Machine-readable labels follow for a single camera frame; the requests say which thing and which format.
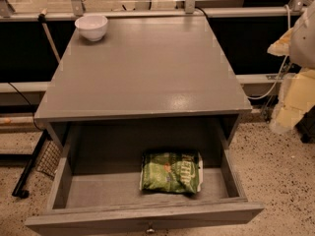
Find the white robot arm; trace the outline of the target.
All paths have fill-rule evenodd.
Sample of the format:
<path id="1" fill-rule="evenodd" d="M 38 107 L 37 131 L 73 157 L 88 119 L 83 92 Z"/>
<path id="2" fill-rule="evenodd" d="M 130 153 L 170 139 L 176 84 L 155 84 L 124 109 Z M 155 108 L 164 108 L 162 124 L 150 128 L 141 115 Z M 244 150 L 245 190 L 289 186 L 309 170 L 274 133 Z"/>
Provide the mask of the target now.
<path id="1" fill-rule="evenodd" d="M 288 56 L 291 63 L 300 67 L 294 76 L 284 77 L 279 103 L 273 110 L 270 129 L 283 134 L 315 106 L 315 1 L 267 52 Z"/>

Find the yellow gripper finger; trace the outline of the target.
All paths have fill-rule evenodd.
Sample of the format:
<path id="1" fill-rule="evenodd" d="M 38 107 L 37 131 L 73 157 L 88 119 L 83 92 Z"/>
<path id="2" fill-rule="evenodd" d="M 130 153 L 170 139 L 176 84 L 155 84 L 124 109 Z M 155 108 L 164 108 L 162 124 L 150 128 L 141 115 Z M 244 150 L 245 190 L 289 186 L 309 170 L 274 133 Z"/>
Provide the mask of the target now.
<path id="1" fill-rule="evenodd" d="M 287 30 L 277 41 L 269 46 L 267 52 L 274 56 L 288 56 L 292 29 Z"/>
<path id="2" fill-rule="evenodd" d="M 270 129 L 276 134 L 284 134 L 315 106 L 315 70 L 302 68 L 297 74 L 286 74 L 279 91 Z"/>

